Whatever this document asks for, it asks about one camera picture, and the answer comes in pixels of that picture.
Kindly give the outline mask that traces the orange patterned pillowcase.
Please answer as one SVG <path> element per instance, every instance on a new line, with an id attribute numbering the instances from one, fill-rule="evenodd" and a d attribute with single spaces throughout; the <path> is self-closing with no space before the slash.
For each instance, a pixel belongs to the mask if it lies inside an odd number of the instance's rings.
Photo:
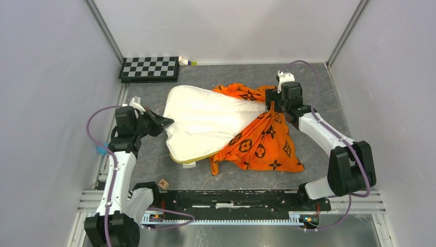
<path id="1" fill-rule="evenodd" d="M 283 113 L 273 109 L 256 118 L 223 149 L 210 156 L 212 175 L 219 173 L 222 161 L 233 162 L 243 170 L 302 172 L 295 145 Z"/>

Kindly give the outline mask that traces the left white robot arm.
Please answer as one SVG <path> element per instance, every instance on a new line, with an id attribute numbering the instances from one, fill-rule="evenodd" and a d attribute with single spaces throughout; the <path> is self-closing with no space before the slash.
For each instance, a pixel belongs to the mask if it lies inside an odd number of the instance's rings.
<path id="1" fill-rule="evenodd" d="M 94 139 L 89 131 L 90 122 L 86 123 L 88 137 L 106 150 L 110 158 L 102 199 L 95 215 L 85 219 L 84 230 L 92 246 L 138 246 L 143 213 L 161 205 L 155 182 L 147 182 L 129 193 L 141 139 L 160 135 L 174 120 L 137 103 L 112 108 L 116 125 L 108 145 Z"/>

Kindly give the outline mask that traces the white quilted pillow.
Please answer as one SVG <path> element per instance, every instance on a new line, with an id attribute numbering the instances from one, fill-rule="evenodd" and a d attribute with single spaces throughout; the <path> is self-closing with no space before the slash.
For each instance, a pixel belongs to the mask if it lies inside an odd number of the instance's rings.
<path id="1" fill-rule="evenodd" d="M 172 88 L 163 116 L 174 120 L 165 129 L 171 158 L 193 163 L 221 151 L 260 114 L 262 102 L 237 99 L 190 85 Z"/>

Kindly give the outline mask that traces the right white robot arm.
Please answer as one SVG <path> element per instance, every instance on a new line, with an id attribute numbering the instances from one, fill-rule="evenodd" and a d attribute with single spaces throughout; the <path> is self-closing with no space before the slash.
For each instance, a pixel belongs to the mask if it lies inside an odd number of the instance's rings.
<path id="1" fill-rule="evenodd" d="M 328 172 L 323 178 L 298 188 L 297 204 L 312 209 L 318 199 L 346 195 L 367 197 L 376 184 L 371 146 L 356 142 L 333 128 L 310 105 L 303 103 L 298 82 L 285 82 L 265 93 L 268 110 L 283 113 L 296 129 L 309 136 L 329 156 Z"/>

